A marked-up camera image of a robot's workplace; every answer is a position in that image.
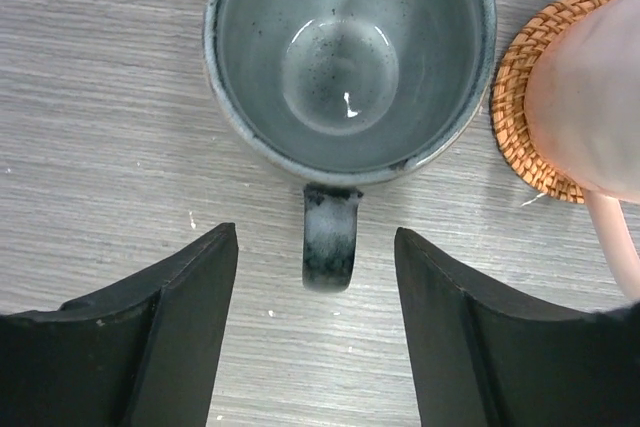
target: pink cup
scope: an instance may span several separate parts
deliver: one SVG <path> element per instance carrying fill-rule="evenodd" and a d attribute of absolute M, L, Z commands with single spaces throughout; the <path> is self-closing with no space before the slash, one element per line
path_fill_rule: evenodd
<path fill-rule="evenodd" d="M 567 28 L 531 71 L 536 151 L 583 188 L 609 268 L 640 299 L 640 259 L 619 200 L 640 203 L 640 0 L 611 0 Z"/>

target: mug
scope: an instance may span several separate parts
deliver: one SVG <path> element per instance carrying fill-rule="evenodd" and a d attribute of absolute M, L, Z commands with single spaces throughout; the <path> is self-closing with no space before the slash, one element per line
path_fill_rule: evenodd
<path fill-rule="evenodd" d="M 640 0 L 611 0 L 540 55 L 524 98 L 536 151 L 583 188 L 607 264 L 640 299 L 640 259 L 619 200 L 640 203 Z"/>
<path fill-rule="evenodd" d="M 494 0 L 208 0 L 204 57 L 222 112 L 303 192 L 305 287 L 348 287 L 363 192 L 462 133 L 495 39 Z"/>

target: rattan coaster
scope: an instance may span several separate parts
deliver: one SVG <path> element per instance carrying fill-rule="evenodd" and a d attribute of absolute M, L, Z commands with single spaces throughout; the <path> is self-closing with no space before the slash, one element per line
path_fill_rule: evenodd
<path fill-rule="evenodd" d="M 493 86 L 491 117 L 500 151 L 530 186 L 559 200 L 583 203 L 582 190 L 533 149 L 524 117 L 529 73 L 540 54 L 568 26 L 610 0 L 558 0 L 538 12 L 513 40 Z"/>

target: gray wood-grain table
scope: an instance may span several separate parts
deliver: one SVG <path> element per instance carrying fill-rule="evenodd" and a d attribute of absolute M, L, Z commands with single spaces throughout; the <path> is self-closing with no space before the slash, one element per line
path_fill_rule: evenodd
<path fill-rule="evenodd" d="M 497 0 L 498 55 L 552 0 Z M 340 295 L 304 291 L 302 202 L 239 148 L 203 75 L 205 0 L 0 0 L 0 311 L 55 309 L 234 221 L 240 261 L 209 425 L 416 426 L 398 226 L 516 288 L 624 303 L 584 207 L 503 161 L 487 109 L 366 196 Z M 626 207 L 640 233 L 640 210 Z"/>

